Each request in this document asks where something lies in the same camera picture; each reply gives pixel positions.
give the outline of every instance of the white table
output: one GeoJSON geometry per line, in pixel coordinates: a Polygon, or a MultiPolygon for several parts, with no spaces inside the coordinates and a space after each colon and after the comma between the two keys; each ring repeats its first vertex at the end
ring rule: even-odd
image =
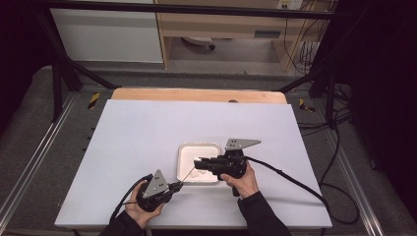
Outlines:
{"type": "MultiPolygon", "coordinates": [[[[261,140],[244,153],[320,192],[290,105],[202,101],[108,100],[55,221],[68,228],[102,228],[141,177],[160,169],[177,181],[178,148],[186,142],[261,140]]],[[[329,228],[324,205],[305,190],[252,163],[259,187],[290,228],[329,228]]],[[[224,182],[184,186],[148,228],[242,228],[246,222],[224,182]]]]}

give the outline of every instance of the person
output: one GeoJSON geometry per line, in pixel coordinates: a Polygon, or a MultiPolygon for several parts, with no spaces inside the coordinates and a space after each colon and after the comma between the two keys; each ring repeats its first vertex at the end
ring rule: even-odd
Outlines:
{"type": "MultiPolygon", "coordinates": [[[[248,232],[251,236],[288,236],[291,235],[288,228],[276,217],[267,200],[258,188],[255,171],[247,162],[246,173],[240,179],[235,179],[227,174],[221,174],[226,184],[236,188],[241,198],[238,207],[246,219],[248,232]]],[[[133,191],[127,203],[135,203],[136,195],[141,188],[141,182],[133,191]]],[[[142,235],[148,222],[161,214],[163,205],[154,212],[146,212],[137,204],[126,204],[125,210],[120,213],[99,236],[138,236],[142,235]]]]}

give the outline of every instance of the electrical outlet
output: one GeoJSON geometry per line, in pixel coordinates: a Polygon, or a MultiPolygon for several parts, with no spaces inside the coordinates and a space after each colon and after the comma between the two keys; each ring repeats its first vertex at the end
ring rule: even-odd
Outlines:
{"type": "Polygon", "coordinates": [[[291,3],[288,5],[289,10],[300,10],[303,0],[291,0],[291,3]]]}
{"type": "Polygon", "coordinates": [[[276,6],[276,9],[288,10],[290,4],[291,4],[291,0],[279,0],[278,5],[276,6]]]}

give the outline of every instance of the white tray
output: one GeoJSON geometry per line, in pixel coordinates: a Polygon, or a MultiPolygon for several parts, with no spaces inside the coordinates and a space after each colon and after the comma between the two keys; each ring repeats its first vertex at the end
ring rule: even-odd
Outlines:
{"type": "Polygon", "coordinates": [[[194,160],[198,157],[217,157],[221,149],[215,143],[185,143],[178,149],[177,178],[184,183],[215,183],[217,176],[207,170],[194,168],[194,160]]]}

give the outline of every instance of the floor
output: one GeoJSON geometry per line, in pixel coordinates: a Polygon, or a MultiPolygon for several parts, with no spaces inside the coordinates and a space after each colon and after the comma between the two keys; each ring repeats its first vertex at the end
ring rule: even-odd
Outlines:
{"type": "MultiPolygon", "coordinates": [[[[177,38],[168,69],[160,68],[160,65],[141,64],[133,67],[132,64],[117,63],[110,67],[92,63],[89,67],[106,80],[128,87],[271,90],[299,78],[307,64],[299,63],[299,58],[296,58],[294,61],[298,62],[298,71],[282,72],[267,40],[219,39],[215,44],[215,50],[211,51],[177,38]]],[[[43,136],[48,129],[54,128],[50,122],[53,111],[50,79],[47,69],[34,76],[24,103],[14,115],[9,129],[1,136],[0,202],[9,203],[11,198],[16,198],[15,207],[3,206],[0,210],[1,216],[9,215],[1,221],[4,228],[0,230],[5,230],[3,235],[72,235],[71,231],[54,226],[54,218],[71,186],[84,150],[89,145],[89,137],[93,134],[92,128],[96,125],[105,99],[111,96],[111,90],[100,88],[83,78],[86,86],[82,92],[74,95],[74,105],[61,124],[59,133],[51,137],[47,152],[40,154],[42,161],[33,163],[32,156],[43,136]],[[89,100],[96,91],[101,92],[100,99],[93,110],[88,110],[89,100]],[[30,184],[20,185],[21,193],[11,195],[16,193],[14,188],[21,174],[28,172],[28,163],[32,163],[28,179],[30,184]]],[[[306,83],[286,96],[293,105],[298,122],[317,124],[323,122],[324,103],[321,99],[308,96],[309,86],[306,83]],[[300,98],[305,100],[303,109],[300,109],[300,98]]],[[[337,102],[336,108],[344,105],[344,101],[337,102]]],[[[354,124],[345,122],[339,130],[339,160],[330,170],[327,182],[357,198],[365,196],[368,206],[360,207],[368,207],[371,211],[363,211],[359,221],[351,225],[335,221],[327,235],[417,235],[416,223],[408,215],[385,174],[371,168],[369,156],[354,124]],[[346,163],[343,158],[348,160],[356,179],[349,179],[351,175],[344,170],[346,163]],[[351,189],[350,185],[355,181],[359,182],[364,196],[351,189]],[[369,224],[370,216],[375,217],[372,222],[378,225],[369,224]]],[[[335,132],[322,130],[316,134],[310,133],[302,131],[306,150],[319,180],[334,153],[335,132]]],[[[352,203],[343,195],[328,188],[323,188],[323,193],[329,197],[336,218],[349,221],[355,217],[352,203]]],[[[83,231],[83,235],[96,233],[83,231]]],[[[294,235],[318,235],[318,232],[294,231],[294,235]]]]}

